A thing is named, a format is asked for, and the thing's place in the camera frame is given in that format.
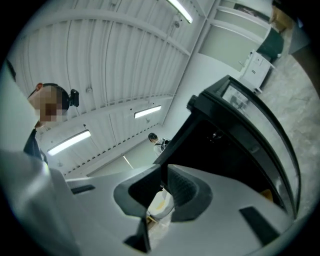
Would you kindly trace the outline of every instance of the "ceiling beam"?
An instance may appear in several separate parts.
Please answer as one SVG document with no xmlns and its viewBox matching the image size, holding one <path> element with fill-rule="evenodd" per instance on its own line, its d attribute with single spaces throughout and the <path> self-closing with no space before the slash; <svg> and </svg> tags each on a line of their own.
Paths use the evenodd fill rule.
<svg viewBox="0 0 320 256">
<path fill-rule="evenodd" d="M 21 31 L 19 37 L 21 38 L 30 35 L 32 32 L 45 26 L 74 20 L 103 20 L 117 22 L 141 29 L 163 40 L 167 40 L 168 38 L 168 35 L 165 32 L 140 19 L 119 12 L 100 9 L 70 9 L 46 15 L 38 15 L 34 17 L 29 22 L 29 24 Z M 188 52 L 186 48 L 184 48 L 174 39 L 170 38 L 168 40 L 168 43 L 177 48 L 183 54 L 190 56 L 190 52 Z"/>
<path fill-rule="evenodd" d="M 98 118 L 100 115 L 110 114 L 114 112 L 118 112 L 123 110 L 124 108 L 133 108 L 142 104 L 146 104 L 147 102 L 161 102 L 161 101 L 167 101 L 171 100 L 173 98 L 172 95 L 163 95 L 163 96 L 154 96 L 154 97 L 148 97 L 148 98 L 142 98 L 142 99 L 135 99 L 130 101 L 123 101 L 121 103 L 105 106 L 81 115 L 78 115 L 72 119 L 69 119 L 68 121 L 65 121 L 61 123 L 60 125 L 57 125 L 50 130 L 44 132 L 40 138 L 40 141 L 43 142 L 47 139 L 54 138 L 60 133 L 63 133 L 64 131 L 67 131 L 68 129 L 72 129 L 78 125 L 82 125 L 83 123 L 89 122 L 92 119 Z"/>
</svg>

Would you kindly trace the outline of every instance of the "person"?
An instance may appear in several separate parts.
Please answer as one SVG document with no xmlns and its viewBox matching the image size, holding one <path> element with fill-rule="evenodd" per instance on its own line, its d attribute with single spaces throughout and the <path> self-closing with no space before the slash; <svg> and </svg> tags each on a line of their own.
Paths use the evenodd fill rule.
<svg viewBox="0 0 320 256">
<path fill-rule="evenodd" d="M 7 65 L 14 81 L 16 81 L 16 72 L 8 60 Z M 72 89 L 70 95 L 68 95 L 65 89 L 55 83 L 38 83 L 34 91 L 29 95 L 28 101 L 36 110 L 39 121 L 33 128 L 23 151 L 48 163 L 46 155 L 38 146 L 36 128 L 43 127 L 46 122 L 57 121 L 57 116 L 64 115 L 68 111 L 69 106 L 78 107 L 79 93 L 75 89 Z"/>
<path fill-rule="evenodd" d="M 165 138 L 158 139 L 158 136 L 153 132 L 149 133 L 148 139 L 150 142 L 154 143 L 153 151 L 157 157 L 160 156 L 170 142 L 170 140 Z"/>
</svg>

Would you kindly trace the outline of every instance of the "white wall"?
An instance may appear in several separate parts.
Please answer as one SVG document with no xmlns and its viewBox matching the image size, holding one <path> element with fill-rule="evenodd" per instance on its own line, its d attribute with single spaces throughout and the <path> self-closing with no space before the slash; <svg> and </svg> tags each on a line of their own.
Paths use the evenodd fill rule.
<svg viewBox="0 0 320 256">
<path fill-rule="evenodd" d="M 151 143 L 147 138 L 145 141 L 126 152 L 124 156 L 133 168 L 152 165 L 157 158 L 154 152 L 154 144 Z M 130 165 L 126 162 L 123 156 L 120 156 L 112 162 L 108 163 L 107 165 L 103 166 L 99 170 L 95 171 L 94 173 L 89 174 L 88 176 L 104 176 L 129 170 L 131 170 Z"/>
<path fill-rule="evenodd" d="M 187 103 L 191 96 L 198 96 L 204 89 L 226 75 L 237 79 L 240 73 L 221 61 L 195 53 L 190 60 L 165 119 L 162 136 L 172 139 L 190 115 L 190 112 L 187 110 Z"/>
<path fill-rule="evenodd" d="M 199 53 L 210 56 L 235 70 L 242 69 L 251 51 L 256 51 L 260 44 L 234 33 L 228 29 L 212 26 Z"/>
<path fill-rule="evenodd" d="M 98 171 L 94 172 L 93 174 L 89 174 L 89 177 L 98 177 L 110 174 L 121 173 L 125 171 L 131 170 L 130 165 L 126 162 L 126 160 L 120 156 L 116 160 L 110 162 L 109 164 L 103 166 Z"/>
<path fill-rule="evenodd" d="M 157 159 L 154 152 L 154 144 L 148 139 L 125 153 L 124 156 L 133 168 L 151 165 Z"/>
</svg>

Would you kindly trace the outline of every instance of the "black frame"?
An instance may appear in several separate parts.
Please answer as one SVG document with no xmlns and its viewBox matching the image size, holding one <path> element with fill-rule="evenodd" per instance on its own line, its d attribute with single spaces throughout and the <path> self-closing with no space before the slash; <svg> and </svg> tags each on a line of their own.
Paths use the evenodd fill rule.
<svg viewBox="0 0 320 256">
<path fill-rule="evenodd" d="M 162 166 L 162 182 L 166 189 L 167 187 L 167 164 L 171 164 L 170 157 L 179 150 L 183 141 L 192 134 L 194 128 L 200 121 L 207 120 L 221 129 L 239 148 L 241 148 L 250 159 L 260 166 L 260 170 L 268 180 L 271 187 L 278 193 L 280 201 L 282 201 L 288 214 L 297 217 L 298 207 L 295 204 L 289 180 L 282 166 L 278 155 L 266 140 L 263 134 L 247 119 L 243 114 L 238 112 L 230 103 L 222 97 L 229 86 L 236 90 L 242 89 L 243 93 L 254 105 L 268 118 L 276 132 L 280 135 L 285 148 L 289 151 L 292 159 L 297 159 L 293 151 L 293 147 L 288 136 L 284 132 L 282 126 L 268 107 L 250 90 L 245 88 L 238 81 L 230 76 L 226 76 L 216 82 L 214 85 L 203 91 L 199 97 L 193 96 L 188 104 L 188 109 L 191 110 L 191 115 L 183 124 L 175 137 L 168 144 L 162 154 L 156 159 L 155 164 Z M 251 154 L 249 145 L 257 144 L 261 147 L 259 152 Z M 298 161 L 294 162 L 294 167 L 298 170 L 298 199 L 300 199 L 301 177 Z M 276 189 L 275 182 L 281 181 L 284 184 L 286 192 Z"/>
</svg>

